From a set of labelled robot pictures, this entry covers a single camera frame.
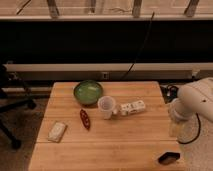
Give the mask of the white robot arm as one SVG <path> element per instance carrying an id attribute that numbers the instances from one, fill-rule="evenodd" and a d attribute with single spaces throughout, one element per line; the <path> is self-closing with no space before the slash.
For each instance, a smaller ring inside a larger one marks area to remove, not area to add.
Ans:
<path id="1" fill-rule="evenodd" d="M 207 77 L 182 85 L 168 107 L 169 117 L 181 124 L 195 114 L 213 122 L 213 77 Z"/>

